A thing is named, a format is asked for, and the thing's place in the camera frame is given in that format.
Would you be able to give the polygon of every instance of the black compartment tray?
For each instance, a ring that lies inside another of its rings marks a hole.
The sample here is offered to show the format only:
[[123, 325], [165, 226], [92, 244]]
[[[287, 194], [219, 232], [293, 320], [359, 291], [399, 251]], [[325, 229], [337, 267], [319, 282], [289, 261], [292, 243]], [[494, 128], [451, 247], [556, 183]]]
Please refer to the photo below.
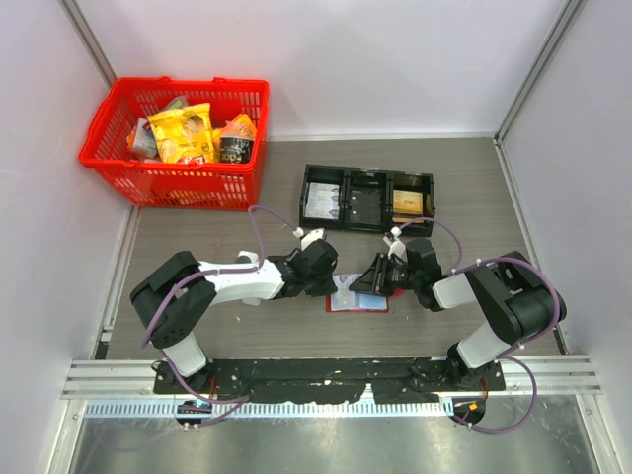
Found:
[[[305, 215], [310, 183], [338, 186], [337, 214], [330, 212], [326, 218]], [[394, 225], [401, 224], [393, 222], [395, 190], [423, 193], [430, 200], [424, 202], [424, 217], [435, 217], [435, 181], [431, 173], [307, 165], [300, 195], [299, 223], [302, 227], [386, 232]], [[433, 224], [411, 224], [403, 233], [430, 237]]]

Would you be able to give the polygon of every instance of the gray table surface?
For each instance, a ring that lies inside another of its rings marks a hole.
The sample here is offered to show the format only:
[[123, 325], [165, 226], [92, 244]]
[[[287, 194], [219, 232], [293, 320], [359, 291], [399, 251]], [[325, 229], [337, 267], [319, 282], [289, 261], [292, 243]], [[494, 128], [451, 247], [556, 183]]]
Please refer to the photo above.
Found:
[[[306, 164], [376, 167], [434, 173], [436, 217], [464, 244], [464, 264], [511, 250], [526, 255], [507, 185], [491, 139], [424, 139], [273, 142], [260, 203], [298, 219]], [[258, 222], [270, 255], [296, 245], [291, 232], [270, 215]], [[386, 249], [380, 234], [328, 231], [340, 258], [336, 273], [362, 273]], [[436, 227], [432, 237], [445, 269], [456, 258], [451, 237]], [[191, 250], [199, 260], [232, 263], [240, 250], [257, 251], [243, 212], [144, 208], [124, 284], [109, 359], [157, 358], [139, 342], [143, 328], [131, 307], [131, 290], [174, 253]], [[389, 313], [326, 313], [324, 298], [301, 295], [264, 301], [258, 308], [230, 302], [207, 311], [196, 326], [210, 357], [442, 356], [471, 334], [484, 317], [475, 304], [441, 313], [424, 310], [414, 294], [390, 301]], [[551, 355], [547, 335], [521, 352]]]

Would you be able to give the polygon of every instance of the red plastic basket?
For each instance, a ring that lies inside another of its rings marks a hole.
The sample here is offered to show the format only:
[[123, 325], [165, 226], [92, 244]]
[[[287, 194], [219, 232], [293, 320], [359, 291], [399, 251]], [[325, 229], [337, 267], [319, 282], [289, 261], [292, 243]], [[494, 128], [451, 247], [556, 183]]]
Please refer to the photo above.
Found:
[[[261, 80], [175, 81], [125, 77], [97, 110], [79, 162], [97, 171], [136, 205], [245, 210], [256, 204], [266, 161], [270, 86]], [[138, 118], [159, 112], [174, 97], [210, 103], [213, 127], [246, 113], [257, 127], [247, 164], [170, 165], [130, 160], [126, 138]]]

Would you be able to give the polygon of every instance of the snack bag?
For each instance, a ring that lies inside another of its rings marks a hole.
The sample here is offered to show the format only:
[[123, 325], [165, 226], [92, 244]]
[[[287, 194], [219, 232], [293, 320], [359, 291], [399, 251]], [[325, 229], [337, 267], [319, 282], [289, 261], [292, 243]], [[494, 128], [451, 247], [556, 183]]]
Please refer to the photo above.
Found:
[[253, 141], [257, 136], [257, 129], [255, 128], [253, 121], [250, 120], [250, 117], [248, 117], [248, 114], [240, 114], [234, 121], [227, 123], [222, 130], [222, 135], [224, 133], [228, 134], [232, 132], [236, 132], [238, 135]]
[[[160, 112], [163, 111], [168, 111], [170, 109], [181, 109], [182, 107], [186, 107], [189, 104], [189, 101], [187, 101], [187, 96], [177, 96], [174, 97], [169, 104], [167, 104], [164, 108], [162, 108], [160, 110]], [[151, 135], [151, 137], [154, 137], [153, 132], [151, 131], [151, 123], [149, 123], [149, 121], [145, 121], [145, 125], [143, 126], [143, 128], [145, 130], [147, 130], [147, 132]]]
[[221, 130], [219, 160], [222, 163], [249, 163], [257, 129], [246, 114], [238, 115]]
[[223, 128], [214, 128], [210, 133], [211, 139], [213, 141], [213, 148], [215, 148], [215, 153], [219, 154], [219, 143], [221, 142], [221, 132]]
[[139, 118], [127, 137], [127, 150], [140, 160], [151, 160], [158, 154], [153, 135], [144, 128], [147, 123], [146, 118]]
[[213, 163], [210, 104], [171, 109], [149, 116], [160, 159], [164, 163]]

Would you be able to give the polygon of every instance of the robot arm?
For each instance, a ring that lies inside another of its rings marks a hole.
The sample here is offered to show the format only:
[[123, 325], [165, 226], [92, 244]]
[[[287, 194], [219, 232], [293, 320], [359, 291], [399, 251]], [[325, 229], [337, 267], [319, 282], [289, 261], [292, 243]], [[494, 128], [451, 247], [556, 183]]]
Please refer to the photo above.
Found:
[[176, 283], [216, 270], [193, 279], [176, 294], [151, 334], [153, 346], [189, 377], [208, 364], [193, 327], [209, 306], [239, 299], [257, 306], [262, 299], [293, 297], [302, 291], [310, 296], [336, 291], [332, 274], [338, 254], [325, 239], [323, 229], [313, 230], [301, 238], [300, 249], [287, 256], [268, 257], [261, 265], [259, 256], [251, 252], [240, 252], [237, 263], [230, 265], [198, 262], [191, 252], [179, 252], [134, 289], [131, 303], [146, 328]]
[[[413, 239], [403, 246], [397, 234], [389, 233], [384, 240], [390, 247], [388, 255], [377, 254], [350, 290], [390, 296], [396, 289], [411, 289], [431, 311], [472, 302], [481, 306], [486, 322], [447, 352], [449, 376], [456, 383], [480, 378], [499, 355], [551, 321], [553, 298], [544, 283], [523, 267], [499, 263], [444, 276], [427, 239]], [[527, 262], [519, 252], [503, 257]], [[566, 306], [559, 294], [558, 298], [564, 319]]]

